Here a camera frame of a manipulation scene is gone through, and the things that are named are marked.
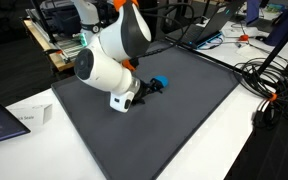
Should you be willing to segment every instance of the desk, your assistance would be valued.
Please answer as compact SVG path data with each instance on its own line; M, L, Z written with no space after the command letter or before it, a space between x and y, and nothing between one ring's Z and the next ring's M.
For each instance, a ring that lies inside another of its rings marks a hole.
M241 10L238 12L238 14L246 16L246 12L243 12L244 10L246 11L246 9L247 8L246 8L246 4L245 4L244 7L242 7ZM274 13L274 12L267 11L266 8L260 8L259 18L272 21L273 19L277 18L280 14L281 14L281 12Z
M50 43L47 42L42 34L34 27L31 20L24 20L24 25L25 28L34 36L43 50L52 49ZM74 66L73 62L65 64L58 54L50 54L49 59L58 71L63 71Z
M252 132L252 114L261 101L237 86L158 179L223 179ZM10 107L37 104L52 104L52 118L41 127L29 127L28 135L0 142L0 180L105 179L50 89Z
M231 25L234 24L233 22L227 22L225 24L225 26L223 27L223 29L231 29ZM268 33L265 32L260 32L260 35L264 35L264 36L268 36ZM238 38L225 38L224 42L236 42ZM260 47L264 50L267 51L272 51L274 49L273 46L268 46L266 44L264 44L261 41L258 41L254 38L250 38L249 39L250 43L256 47ZM214 48L212 50L200 50L199 52L215 58L217 60L220 60L226 64L229 64L231 66L236 65L237 63L245 63L247 62L249 59L240 56L239 54L236 53L236 51L238 50L238 47L234 44L234 43L229 43L229 44L221 44L219 47ZM279 55L285 59L288 59L288 43L284 46L284 48L281 50L281 52L279 53ZM283 66L286 67L287 63L282 60L281 58L276 57L275 61L277 61L278 63L281 63Z

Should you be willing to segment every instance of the dark gray work mat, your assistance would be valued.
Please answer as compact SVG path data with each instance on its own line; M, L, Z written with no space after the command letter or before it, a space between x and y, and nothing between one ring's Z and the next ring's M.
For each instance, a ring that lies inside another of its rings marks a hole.
M140 59L135 76L148 82L156 75L169 86L127 113L110 108L110 93L76 77L52 85L107 179L156 178L238 84L231 70L179 48Z

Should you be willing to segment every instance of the black stand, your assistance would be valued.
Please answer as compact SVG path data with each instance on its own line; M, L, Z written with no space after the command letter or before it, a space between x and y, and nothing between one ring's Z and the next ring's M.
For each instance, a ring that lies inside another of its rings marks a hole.
M272 61L275 59L275 57L278 55L278 53L283 49L285 44L288 42L288 31L286 35L282 38L282 40L275 46L273 51L270 53L270 55L266 58L266 60L263 62L262 66L257 70L258 74L262 74L265 69L272 63Z
M50 43L55 43L56 42L56 39L54 38L53 34L51 33L51 30L50 30L50 27L48 26L44 16L43 16L43 13L40 9L40 6L38 5L38 3L36 2L36 0L31 0L31 3L34 7L34 9L36 10L39 18L41 19L41 23L43 25L43 28L44 30L46 31L48 37L50 38Z

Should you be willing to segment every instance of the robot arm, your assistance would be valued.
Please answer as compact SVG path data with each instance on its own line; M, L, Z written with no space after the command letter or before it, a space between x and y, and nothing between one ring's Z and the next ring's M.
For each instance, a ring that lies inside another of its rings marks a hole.
M128 111L134 98L140 100L166 86L166 81L152 81L152 88L133 77L120 63L145 53L150 44L149 28L136 5L136 0L114 0L120 13L118 20L92 36L90 44L78 54L74 67L81 81L111 92L110 106L121 112Z
M100 31L100 20L96 7L87 0L71 0L81 19L81 41L83 46L90 44L91 37Z

